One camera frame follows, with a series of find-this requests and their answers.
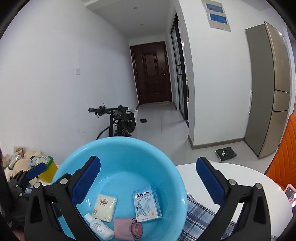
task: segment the black bag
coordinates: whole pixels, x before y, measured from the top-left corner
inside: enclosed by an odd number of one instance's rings
[[[220,161],[226,161],[228,159],[234,158],[237,154],[233,151],[231,147],[226,147],[223,149],[216,150],[216,154]]]

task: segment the white package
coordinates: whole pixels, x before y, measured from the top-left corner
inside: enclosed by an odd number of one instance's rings
[[[92,216],[94,218],[110,223],[113,218],[116,203],[116,197],[109,197],[103,194],[99,194],[96,198],[96,203],[94,205]]]

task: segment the plaid cloth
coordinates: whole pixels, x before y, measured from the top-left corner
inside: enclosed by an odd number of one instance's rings
[[[215,212],[195,201],[189,193],[187,193],[187,200],[187,217],[178,241],[196,241],[216,215]],[[235,225],[236,223],[231,221],[221,239],[230,236]],[[271,241],[276,239],[277,237],[271,236]]]

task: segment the tiled floor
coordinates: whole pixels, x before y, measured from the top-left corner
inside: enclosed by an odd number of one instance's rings
[[[205,156],[208,160],[219,162],[215,150],[231,146],[237,156],[226,163],[246,166],[264,173],[274,154],[259,159],[245,142],[192,150],[188,141],[188,127],[181,113],[172,103],[155,103],[141,105],[138,120],[132,137],[146,141],[162,150],[175,165],[194,163]]]

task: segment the doorway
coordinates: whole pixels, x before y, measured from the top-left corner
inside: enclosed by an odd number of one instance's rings
[[[131,46],[139,104],[172,102],[165,42]]]
[[[172,30],[171,37],[174,48],[176,71],[177,71],[177,83],[179,94],[179,107],[180,112],[189,126],[188,122],[188,102],[189,102],[189,89],[188,89],[188,75],[185,60],[184,42],[182,41],[181,29],[179,25],[179,19],[176,15]]]

